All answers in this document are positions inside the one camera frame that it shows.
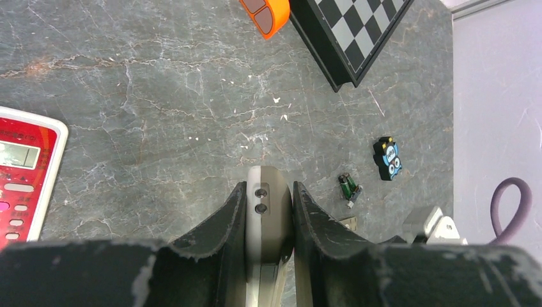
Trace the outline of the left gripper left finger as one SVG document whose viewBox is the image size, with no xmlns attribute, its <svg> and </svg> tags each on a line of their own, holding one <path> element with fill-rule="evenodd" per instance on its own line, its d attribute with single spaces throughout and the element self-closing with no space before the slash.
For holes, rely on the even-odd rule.
<svg viewBox="0 0 542 307">
<path fill-rule="evenodd" d="M 172 242 L 38 241 L 1 252 L 2 306 L 244 306 L 247 184 Z"/>
</svg>

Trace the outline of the beige battery cover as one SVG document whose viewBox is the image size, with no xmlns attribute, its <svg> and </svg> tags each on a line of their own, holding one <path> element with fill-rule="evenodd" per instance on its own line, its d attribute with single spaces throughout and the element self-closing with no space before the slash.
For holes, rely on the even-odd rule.
<svg viewBox="0 0 542 307">
<path fill-rule="evenodd" d="M 357 230 L 357 218 L 355 216 L 341 219 L 339 222 L 353 232 Z"/>
</svg>

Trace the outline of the white beige remote control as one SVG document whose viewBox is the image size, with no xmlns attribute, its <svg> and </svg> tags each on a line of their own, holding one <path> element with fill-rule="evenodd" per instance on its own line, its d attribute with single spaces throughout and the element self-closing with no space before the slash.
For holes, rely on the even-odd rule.
<svg viewBox="0 0 542 307">
<path fill-rule="evenodd" d="M 253 166 L 246 197 L 245 305 L 280 306 L 294 245 L 291 192 L 277 168 Z"/>
</svg>

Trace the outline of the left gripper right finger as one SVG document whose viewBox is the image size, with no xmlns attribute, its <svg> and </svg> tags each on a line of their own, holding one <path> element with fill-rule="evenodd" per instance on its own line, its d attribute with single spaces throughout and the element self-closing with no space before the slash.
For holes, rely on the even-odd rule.
<svg viewBox="0 0 542 307">
<path fill-rule="evenodd" d="M 540 306 L 541 266 L 512 246 L 372 243 L 294 182 L 298 306 Z"/>
</svg>

